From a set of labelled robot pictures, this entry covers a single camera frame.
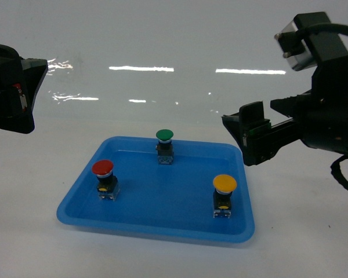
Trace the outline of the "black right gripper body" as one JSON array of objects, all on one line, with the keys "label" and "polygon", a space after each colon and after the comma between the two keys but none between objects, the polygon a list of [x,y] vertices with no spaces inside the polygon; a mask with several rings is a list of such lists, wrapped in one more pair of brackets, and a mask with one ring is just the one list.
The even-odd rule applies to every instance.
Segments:
[{"label": "black right gripper body", "polygon": [[311,90],[292,99],[297,139],[309,148],[348,156],[348,60],[319,64]]}]

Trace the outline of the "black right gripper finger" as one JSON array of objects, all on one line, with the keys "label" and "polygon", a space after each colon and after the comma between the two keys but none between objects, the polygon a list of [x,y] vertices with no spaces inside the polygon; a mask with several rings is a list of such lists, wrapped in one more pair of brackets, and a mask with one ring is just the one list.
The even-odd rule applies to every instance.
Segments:
[{"label": "black right gripper finger", "polygon": [[297,118],[311,107],[311,92],[270,101],[271,109],[289,118]]},{"label": "black right gripper finger", "polygon": [[222,123],[236,140],[246,166],[272,159],[282,147],[302,136],[300,125],[293,119],[273,126],[264,117],[261,101],[243,105],[235,114],[223,115]]}]

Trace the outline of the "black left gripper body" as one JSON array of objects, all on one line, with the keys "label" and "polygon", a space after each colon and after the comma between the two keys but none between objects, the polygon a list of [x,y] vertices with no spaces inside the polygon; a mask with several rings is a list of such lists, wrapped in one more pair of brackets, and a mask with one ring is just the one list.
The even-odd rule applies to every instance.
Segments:
[{"label": "black left gripper body", "polygon": [[0,45],[0,124],[20,115],[20,56]]}]

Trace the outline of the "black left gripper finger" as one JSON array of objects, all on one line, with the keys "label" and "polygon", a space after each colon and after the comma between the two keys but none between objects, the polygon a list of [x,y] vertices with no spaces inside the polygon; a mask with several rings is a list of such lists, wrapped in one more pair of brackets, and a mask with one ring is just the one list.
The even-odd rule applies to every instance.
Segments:
[{"label": "black left gripper finger", "polygon": [[21,61],[24,84],[27,90],[27,109],[19,119],[19,133],[29,134],[35,129],[33,110],[37,93],[48,71],[48,61],[45,59],[28,58]]}]

